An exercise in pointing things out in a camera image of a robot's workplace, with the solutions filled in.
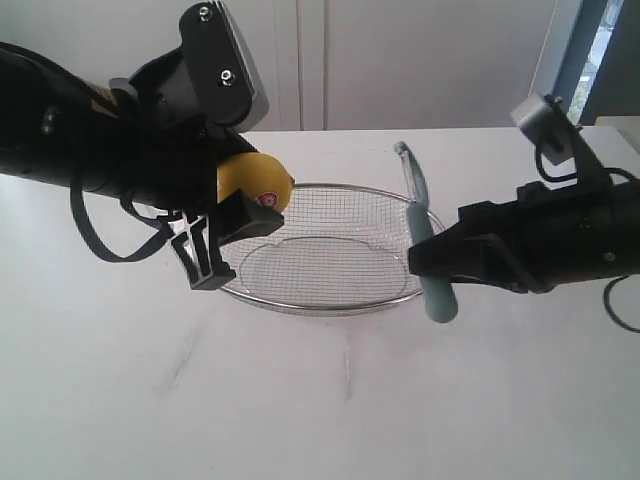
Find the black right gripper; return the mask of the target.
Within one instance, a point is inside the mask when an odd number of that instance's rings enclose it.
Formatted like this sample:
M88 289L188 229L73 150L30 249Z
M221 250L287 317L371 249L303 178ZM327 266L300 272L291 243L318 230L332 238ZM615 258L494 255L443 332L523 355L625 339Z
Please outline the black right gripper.
M523 197L463 207L459 222L408 251L409 269L513 293L547 293L639 271L639 183L602 190L538 182Z

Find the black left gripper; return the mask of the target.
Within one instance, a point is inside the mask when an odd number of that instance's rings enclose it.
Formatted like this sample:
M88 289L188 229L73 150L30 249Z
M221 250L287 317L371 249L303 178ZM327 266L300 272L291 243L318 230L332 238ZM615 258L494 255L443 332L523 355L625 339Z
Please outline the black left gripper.
M164 210L202 210L217 200L217 167L233 155L254 152L238 131L212 123L200 110L181 49L155 58L128 78L102 87L70 81L90 102L103 127L89 145L110 161L97 192L129 195ZM169 245L191 290L219 290L235 279L219 246L265 237L284 225L282 214L251 200L241 189L207 215L175 211L167 216Z

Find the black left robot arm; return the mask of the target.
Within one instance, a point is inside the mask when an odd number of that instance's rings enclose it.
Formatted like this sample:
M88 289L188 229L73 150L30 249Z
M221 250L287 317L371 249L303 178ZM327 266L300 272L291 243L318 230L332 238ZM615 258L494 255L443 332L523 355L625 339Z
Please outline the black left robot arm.
M65 187L76 227L101 260L118 263L94 229L88 193L115 198L154 231L133 263L170 245L195 290L236 274L221 248L265 237L283 216L245 187L217 190L222 170L257 150L238 132L253 92L237 48L183 41L102 89L26 48L1 47L1 171Z

